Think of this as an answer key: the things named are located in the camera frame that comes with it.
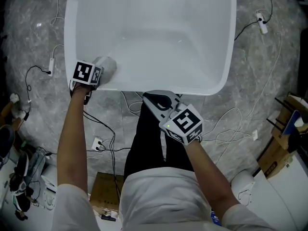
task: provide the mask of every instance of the white t-shirt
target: white t-shirt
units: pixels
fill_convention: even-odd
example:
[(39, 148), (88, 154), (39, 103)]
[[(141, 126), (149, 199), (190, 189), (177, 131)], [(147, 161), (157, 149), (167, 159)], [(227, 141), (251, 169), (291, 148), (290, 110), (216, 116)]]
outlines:
[[(231, 207), (222, 226), (212, 222), (211, 207), (193, 172), (162, 167), (128, 176), (121, 193), (123, 231), (272, 231), (243, 205)], [(52, 231), (99, 231), (87, 194), (73, 185), (60, 185)]]

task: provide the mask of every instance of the shirt sleeve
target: shirt sleeve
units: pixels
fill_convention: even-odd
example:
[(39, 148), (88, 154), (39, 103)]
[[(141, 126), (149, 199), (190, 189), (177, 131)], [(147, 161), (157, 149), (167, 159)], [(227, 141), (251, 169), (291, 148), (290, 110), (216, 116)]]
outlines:
[(51, 231), (99, 231), (87, 194), (80, 188), (58, 186)]
[(233, 231), (274, 231), (266, 221), (244, 205), (234, 205), (224, 214), (222, 226)]

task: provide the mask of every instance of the person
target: person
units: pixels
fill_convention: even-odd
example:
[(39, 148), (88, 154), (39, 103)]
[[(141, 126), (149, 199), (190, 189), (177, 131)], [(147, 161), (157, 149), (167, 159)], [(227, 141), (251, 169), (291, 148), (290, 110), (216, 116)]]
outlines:
[[(83, 104), (90, 87), (78, 85), (59, 141), (58, 189), (52, 231), (100, 230), (88, 200)], [(272, 231), (234, 197), (230, 184), (198, 141), (183, 146), (166, 136), (164, 161), (158, 121), (142, 104), (128, 153), (119, 213), (124, 231)], [(222, 223), (214, 224), (213, 209)]]

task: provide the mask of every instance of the bathtub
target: bathtub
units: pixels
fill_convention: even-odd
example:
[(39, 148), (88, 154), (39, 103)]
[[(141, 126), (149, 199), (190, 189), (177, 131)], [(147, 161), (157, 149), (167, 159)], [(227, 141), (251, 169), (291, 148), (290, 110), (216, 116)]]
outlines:
[(110, 56), (116, 71), (99, 89), (213, 95), (228, 77), (235, 22), (236, 0), (67, 0), (67, 81), (76, 60)]

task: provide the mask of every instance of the person's right arm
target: person's right arm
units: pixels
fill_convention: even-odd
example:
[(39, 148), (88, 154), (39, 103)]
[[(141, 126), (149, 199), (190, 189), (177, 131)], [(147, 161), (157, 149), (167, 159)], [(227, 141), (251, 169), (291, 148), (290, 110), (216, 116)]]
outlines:
[(239, 204), (232, 193), (229, 182), (198, 141), (193, 141), (188, 146), (185, 146), (185, 149), (201, 191), (218, 218), (222, 220), (228, 209)]

